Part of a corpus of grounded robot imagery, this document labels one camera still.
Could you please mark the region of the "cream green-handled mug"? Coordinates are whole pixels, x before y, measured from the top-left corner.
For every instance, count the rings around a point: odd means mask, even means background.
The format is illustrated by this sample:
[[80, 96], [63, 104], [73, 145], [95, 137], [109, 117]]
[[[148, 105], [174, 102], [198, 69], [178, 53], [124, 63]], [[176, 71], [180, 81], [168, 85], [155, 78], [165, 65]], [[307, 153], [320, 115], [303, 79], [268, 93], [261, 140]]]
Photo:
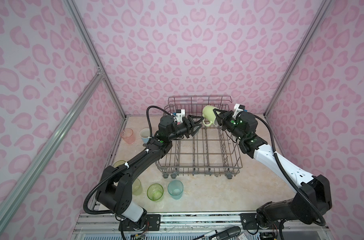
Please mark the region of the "cream green-handled mug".
[[216, 123], [216, 115], [213, 112], [213, 109], [216, 108], [214, 106], [207, 105], [203, 108], [202, 116], [204, 117], [203, 124], [206, 127], [214, 126], [218, 127]]

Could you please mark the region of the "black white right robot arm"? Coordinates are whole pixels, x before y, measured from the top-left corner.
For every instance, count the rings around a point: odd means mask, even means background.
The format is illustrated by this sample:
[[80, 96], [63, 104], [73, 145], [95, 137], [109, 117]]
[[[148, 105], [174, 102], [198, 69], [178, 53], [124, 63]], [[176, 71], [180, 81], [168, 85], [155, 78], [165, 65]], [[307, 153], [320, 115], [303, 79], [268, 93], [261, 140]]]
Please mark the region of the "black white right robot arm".
[[332, 208], [329, 180], [304, 171], [276, 151], [257, 135], [258, 122], [262, 119], [250, 112], [214, 109], [215, 121], [223, 131], [234, 136], [242, 153], [265, 165], [280, 177], [296, 193], [292, 199], [268, 202], [256, 210], [259, 227], [267, 228], [275, 221], [299, 220], [304, 224], [325, 226], [324, 214]]

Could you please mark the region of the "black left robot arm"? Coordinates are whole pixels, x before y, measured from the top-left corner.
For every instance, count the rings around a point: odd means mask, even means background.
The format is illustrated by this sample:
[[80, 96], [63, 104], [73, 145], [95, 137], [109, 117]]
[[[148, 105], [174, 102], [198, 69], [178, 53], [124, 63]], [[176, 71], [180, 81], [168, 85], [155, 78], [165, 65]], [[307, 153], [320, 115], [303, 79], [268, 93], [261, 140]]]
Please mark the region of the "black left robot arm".
[[89, 215], [114, 214], [132, 223], [136, 229], [145, 225], [147, 211], [133, 201], [134, 181], [153, 163], [162, 159], [173, 142], [195, 136], [203, 126], [203, 116], [177, 116], [165, 113], [158, 130], [151, 133], [145, 148], [131, 160], [114, 168], [104, 169], [100, 182], [86, 196], [83, 209]]

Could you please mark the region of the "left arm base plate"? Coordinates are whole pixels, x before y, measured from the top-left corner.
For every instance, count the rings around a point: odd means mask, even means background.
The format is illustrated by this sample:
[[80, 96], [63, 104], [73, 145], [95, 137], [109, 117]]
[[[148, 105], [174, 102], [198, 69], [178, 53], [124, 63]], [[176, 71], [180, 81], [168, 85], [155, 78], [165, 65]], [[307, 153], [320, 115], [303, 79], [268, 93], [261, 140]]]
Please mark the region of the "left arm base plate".
[[150, 214], [143, 215], [137, 222], [133, 222], [130, 219], [121, 220], [119, 230], [120, 231], [159, 231], [161, 224], [161, 215]]

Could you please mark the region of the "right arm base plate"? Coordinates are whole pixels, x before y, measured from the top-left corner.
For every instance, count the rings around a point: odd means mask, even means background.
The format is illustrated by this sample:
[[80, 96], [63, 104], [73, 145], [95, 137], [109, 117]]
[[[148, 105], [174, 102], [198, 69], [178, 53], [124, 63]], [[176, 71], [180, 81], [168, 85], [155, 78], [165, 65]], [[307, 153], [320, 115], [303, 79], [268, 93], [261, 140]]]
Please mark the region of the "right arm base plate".
[[255, 232], [256, 230], [278, 230], [281, 220], [274, 222], [265, 222], [260, 217], [257, 217], [256, 213], [241, 213], [241, 224], [243, 230], [249, 230]]

